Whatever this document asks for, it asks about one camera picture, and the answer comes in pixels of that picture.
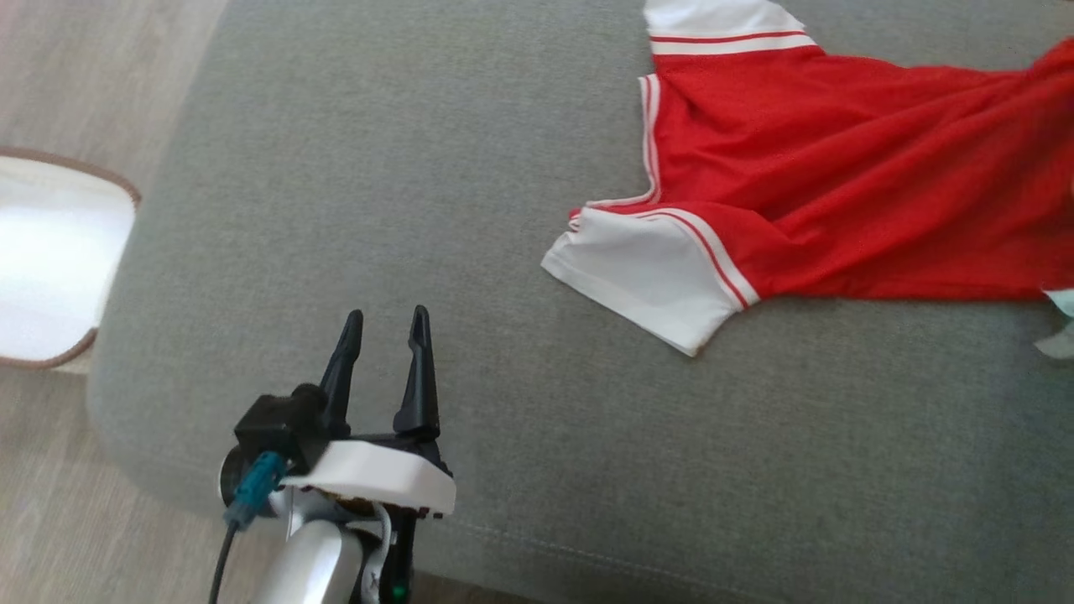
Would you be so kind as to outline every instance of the black cable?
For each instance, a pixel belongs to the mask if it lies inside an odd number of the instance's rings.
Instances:
[[[235,541],[235,533],[237,532],[238,522],[228,524],[228,534],[223,536],[220,557],[216,559],[216,574],[213,576],[213,587],[208,592],[208,604],[217,604],[217,600],[220,598],[220,584],[223,583],[223,565],[228,562],[228,553],[231,552],[231,542]]]

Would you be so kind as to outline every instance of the gray couch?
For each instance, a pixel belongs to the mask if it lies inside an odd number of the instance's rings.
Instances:
[[[1017,68],[1060,0],[787,0],[832,53]],[[89,407],[217,515],[231,427],[351,308],[383,430],[432,316],[458,514],[417,564],[548,602],[1074,596],[1074,368],[1045,304],[775,300],[688,359],[538,265],[644,190],[640,1],[235,0],[115,283]]]

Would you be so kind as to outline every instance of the wooden floor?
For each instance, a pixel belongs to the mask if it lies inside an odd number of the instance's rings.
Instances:
[[[226,3],[0,1],[0,145],[96,163],[148,191]],[[77,373],[0,368],[0,604],[205,601],[222,523],[135,490],[98,445],[85,387]],[[279,543],[236,540],[221,602],[249,600]],[[522,602],[432,577],[415,593]]]

